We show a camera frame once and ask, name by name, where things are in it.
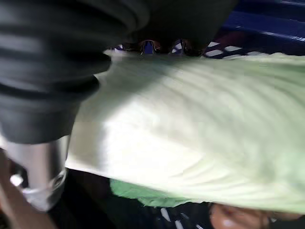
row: hand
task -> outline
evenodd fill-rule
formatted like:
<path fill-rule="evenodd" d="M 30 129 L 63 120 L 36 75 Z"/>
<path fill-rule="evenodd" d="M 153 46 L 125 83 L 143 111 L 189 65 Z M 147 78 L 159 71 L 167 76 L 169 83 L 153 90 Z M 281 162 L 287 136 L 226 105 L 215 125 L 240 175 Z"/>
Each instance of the hand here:
<path fill-rule="evenodd" d="M 0 149 L 0 203 L 13 229 L 56 229 L 49 216 L 37 212 L 9 181 L 9 161 Z"/>

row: green cloth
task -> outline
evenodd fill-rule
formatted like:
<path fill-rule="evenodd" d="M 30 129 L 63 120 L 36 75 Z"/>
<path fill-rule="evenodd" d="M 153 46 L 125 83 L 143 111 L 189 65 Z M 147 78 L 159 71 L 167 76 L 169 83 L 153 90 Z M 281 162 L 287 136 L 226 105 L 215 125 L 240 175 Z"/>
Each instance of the green cloth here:
<path fill-rule="evenodd" d="M 114 179 L 110 181 L 110 187 L 112 192 L 119 197 L 138 199 L 142 204 L 151 207 L 176 207 L 190 201 L 170 193 Z"/>

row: person's hand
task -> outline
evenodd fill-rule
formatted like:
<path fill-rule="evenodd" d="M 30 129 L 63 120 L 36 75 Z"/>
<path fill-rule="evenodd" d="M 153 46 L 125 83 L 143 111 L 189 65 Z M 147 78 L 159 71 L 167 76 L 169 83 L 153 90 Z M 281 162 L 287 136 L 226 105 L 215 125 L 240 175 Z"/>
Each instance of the person's hand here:
<path fill-rule="evenodd" d="M 0 203 L 13 229 L 56 229 L 45 213 L 37 212 L 10 183 L 9 161 L 0 149 Z"/>
<path fill-rule="evenodd" d="M 266 212 L 213 204 L 211 224 L 214 229 L 267 229 L 269 217 Z"/>

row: light green fabric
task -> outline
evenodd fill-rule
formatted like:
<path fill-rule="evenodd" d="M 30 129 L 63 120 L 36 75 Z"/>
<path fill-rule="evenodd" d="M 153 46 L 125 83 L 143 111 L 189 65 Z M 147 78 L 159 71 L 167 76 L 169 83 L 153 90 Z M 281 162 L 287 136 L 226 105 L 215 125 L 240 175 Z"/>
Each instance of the light green fabric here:
<path fill-rule="evenodd" d="M 157 191 L 119 180 L 112 179 L 110 181 L 110 186 L 113 194 L 119 197 L 137 199 L 145 206 L 176 207 L 191 201 L 190 199 L 179 198 L 171 193 Z"/>
<path fill-rule="evenodd" d="M 162 198 L 305 213 L 304 57 L 112 59 L 67 167 Z"/>

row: metal nozzle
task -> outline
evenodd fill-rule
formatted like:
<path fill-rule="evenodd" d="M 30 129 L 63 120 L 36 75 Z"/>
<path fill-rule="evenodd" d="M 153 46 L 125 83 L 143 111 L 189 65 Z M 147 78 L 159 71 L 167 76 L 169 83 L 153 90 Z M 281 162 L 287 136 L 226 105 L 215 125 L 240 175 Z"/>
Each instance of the metal nozzle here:
<path fill-rule="evenodd" d="M 37 210 L 48 211 L 60 199 L 66 178 L 70 136 L 42 144 L 8 142 L 10 181 Z"/>

